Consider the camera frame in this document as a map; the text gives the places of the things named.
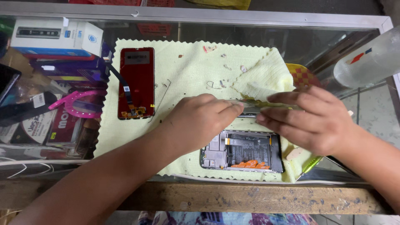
screwdriver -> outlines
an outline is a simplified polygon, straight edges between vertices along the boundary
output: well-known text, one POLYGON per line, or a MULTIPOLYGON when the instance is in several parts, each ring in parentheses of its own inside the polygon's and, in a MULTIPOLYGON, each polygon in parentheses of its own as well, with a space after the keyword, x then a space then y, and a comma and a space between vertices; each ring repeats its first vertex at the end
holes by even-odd
POLYGON ((301 177, 302 175, 304 175, 305 173, 308 173, 312 168, 314 168, 314 166, 317 165, 317 164, 321 161, 322 158, 323 158, 323 156, 318 156, 318 157, 315 157, 313 160, 311 160, 311 161, 306 165, 306 167, 304 167, 302 173, 301 173, 300 176, 296 179, 296 181, 297 181, 298 179, 300 179, 300 177, 301 177))

glass display case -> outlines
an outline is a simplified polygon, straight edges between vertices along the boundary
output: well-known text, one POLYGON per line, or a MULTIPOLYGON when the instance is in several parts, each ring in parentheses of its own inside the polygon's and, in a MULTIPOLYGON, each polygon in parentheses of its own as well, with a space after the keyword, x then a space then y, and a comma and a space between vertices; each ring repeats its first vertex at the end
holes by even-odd
MULTIPOLYGON (((329 82, 335 63, 342 57, 393 27, 387 16, 0 2, 0 21, 15 21, 19 18, 67 18, 69 22, 87 21, 104 31, 103 39, 111 51, 114 51, 118 39, 188 43, 202 40, 233 45, 276 47, 285 63, 303 65, 318 78, 322 86, 329 82)), ((7 62, 10 65, 15 63, 9 58, 7 62)), ((355 123, 400 147, 398 86, 400 81, 398 75, 394 74, 367 87, 329 91, 338 96, 348 110, 354 112, 352 118, 355 123)), ((62 159, 91 159, 97 129, 98 123, 87 122, 80 131, 76 145, 68 150, 59 150, 58 154, 66 155, 66 158, 62 159)), ((2 148, 3 159, 49 158, 40 154, 42 149, 8 149, 4 143, 2 148)), ((76 166, 63 165, 57 166, 56 170, 74 167, 76 166)), ((335 173, 334 176, 337 176, 337 173, 342 174, 342 170, 328 160, 320 162, 317 167, 328 169, 329 173, 335 173)), ((42 170, 50 172, 41 166, 30 166, 29 169, 18 176, 35 176, 42 173, 42 170)), ((0 170, 4 171, 5 177, 10 177, 20 168, 1 167, 0 170)), ((310 173, 304 179, 316 178, 321 179, 317 172, 314 175, 310 173)), ((348 179, 351 178, 346 175, 343 177, 343 180, 348 179)))

